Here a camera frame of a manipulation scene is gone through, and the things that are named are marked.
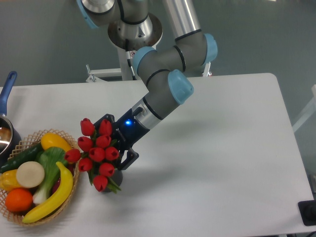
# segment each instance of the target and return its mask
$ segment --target wicker basket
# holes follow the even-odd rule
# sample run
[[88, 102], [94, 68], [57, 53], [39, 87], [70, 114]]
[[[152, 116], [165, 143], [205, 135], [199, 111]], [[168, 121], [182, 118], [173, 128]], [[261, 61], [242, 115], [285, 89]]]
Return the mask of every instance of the wicker basket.
[[[64, 131], [58, 131], [58, 130], [51, 129], [51, 130], [38, 131], [38, 132], [35, 132], [33, 135], [29, 135], [27, 138], [24, 138], [24, 140], [20, 141], [19, 145], [17, 145], [15, 147], [15, 150], [12, 151], [12, 154], [10, 155], [9, 158], [15, 157], [21, 151], [27, 149], [28, 147], [30, 147], [38, 142], [40, 142], [41, 137], [44, 134], [49, 133], [49, 132], [60, 135], [69, 143], [69, 145], [71, 145], [71, 147], [78, 149], [78, 145], [77, 145], [75, 139], [72, 136], [70, 136], [68, 133], [66, 133]], [[45, 223], [49, 222], [50, 220], [54, 219], [59, 213], [61, 213], [65, 209], [65, 207], [68, 205], [68, 203], [70, 202], [72, 196], [74, 195], [75, 189], [77, 187], [79, 173], [80, 172], [78, 170], [78, 163], [77, 163], [76, 168], [75, 168], [75, 174], [74, 174], [73, 189], [72, 189], [70, 195], [68, 196], [68, 198], [66, 199], [66, 201], [52, 215], [50, 215], [46, 218], [43, 218], [41, 220], [38, 220], [36, 222], [33, 222], [33, 223], [24, 224], [22, 222], [23, 216], [11, 213], [10, 211], [8, 211], [6, 209], [6, 206], [4, 205], [4, 203], [5, 203], [5, 198], [8, 194], [8, 192], [3, 190], [3, 189], [0, 189], [0, 213], [2, 213], [3, 216], [5, 218], [7, 218], [8, 221], [13, 222], [13, 223], [20, 225], [20, 226], [28, 226], [28, 227], [38, 226], [38, 225], [45, 224]]]

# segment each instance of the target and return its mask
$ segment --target tulip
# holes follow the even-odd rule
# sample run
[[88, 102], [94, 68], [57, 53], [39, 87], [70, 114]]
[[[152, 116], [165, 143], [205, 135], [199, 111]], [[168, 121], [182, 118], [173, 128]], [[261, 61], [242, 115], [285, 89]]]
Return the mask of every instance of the tulip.
[[89, 157], [95, 162], [101, 162], [105, 158], [105, 151], [100, 147], [91, 148], [89, 151]]
[[108, 179], [103, 175], [97, 175], [93, 179], [93, 185], [97, 191], [102, 192], [108, 185]]
[[99, 173], [106, 177], [111, 177], [114, 174], [115, 168], [110, 163], [103, 163], [100, 165]]
[[84, 136], [92, 136], [94, 134], [95, 128], [89, 119], [84, 118], [80, 122], [80, 126], [81, 126], [81, 132]]
[[92, 167], [93, 163], [92, 160], [90, 160], [89, 158], [82, 158], [81, 160], [79, 160], [78, 168], [80, 172], [89, 171], [90, 169], [92, 169]]
[[97, 147], [101, 147], [101, 148], [108, 147], [110, 143], [111, 143], [111, 137], [108, 135], [102, 135], [98, 137], [95, 141], [95, 144], [97, 145]]
[[68, 162], [77, 162], [81, 157], [81, 153], [78, 149], [71, 149], [66, 152], [65, 160]]
[[88, 137], [80, 137], [78, 138], [78, 146], [84, 152], [89, 152], [90, 149], [93, 147], [93, 141]]
[[111, 135], [112, 134], [112, 124], [107, 119], [102, 120], [99, 128], [100, 135]]
[[108, 147], [105, 150], [105, 158], [107, 160], [115, 160], [119, 157], [119, 151], [115, 147]]

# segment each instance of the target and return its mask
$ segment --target saucepan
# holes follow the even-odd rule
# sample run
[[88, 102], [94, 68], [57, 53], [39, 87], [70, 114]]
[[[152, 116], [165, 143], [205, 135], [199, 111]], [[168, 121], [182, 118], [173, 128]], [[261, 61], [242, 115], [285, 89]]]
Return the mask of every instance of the saucepan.
[[12, 150], [21, 141], [20, 134], [6, 117], [7, 101], [16, 77], [16, 72], [9, 73], [0, 94], [0, 167], [8, 160]]

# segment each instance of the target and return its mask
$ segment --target bouquet of tulips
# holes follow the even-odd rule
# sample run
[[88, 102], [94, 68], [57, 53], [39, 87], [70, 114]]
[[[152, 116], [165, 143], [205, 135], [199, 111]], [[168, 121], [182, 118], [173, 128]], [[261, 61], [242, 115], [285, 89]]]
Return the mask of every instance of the bouquet of tulips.
[[112, 124], [102, 120], [98, 131], [92, 122], [84, 118], [80, 122], [82, 137], [78, 138], [78, 149], [66, 152], [68, 162], [79, 162], [79, 171], [88, 172], [91, 185], [99, 192], [106, 188], [116, 193], [119, 186], [111, 179], [117, 168], [116, 160], [121, 159], [119, 151], [115, 148], [116, 140], [112, 140]]

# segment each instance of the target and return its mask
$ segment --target yellow squash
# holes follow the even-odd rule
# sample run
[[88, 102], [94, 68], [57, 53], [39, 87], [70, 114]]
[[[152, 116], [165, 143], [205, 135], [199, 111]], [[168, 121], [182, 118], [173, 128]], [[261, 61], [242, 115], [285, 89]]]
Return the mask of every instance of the yellow squash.
[[60, 169], [60, 185], [57, 191], [45, 202], [29, 211], [22, 219], [23, 223], [32, 223], [44, 218], [60, 207], [70, 195], [74, 185], [73, 175], [61, 162], [56, 162], [56, 165]]
[[16, 180], [17, 169], [7, 171], [0, 176], [0, 188], [8, 192], [13, 189], [22, 188]]
[[51, 132], [43, 135], [40, 139], [40, 143], [44, 150], [47, 150], [50, 147], [59, 147], [67, 152], [72, 149], [64, 138]]

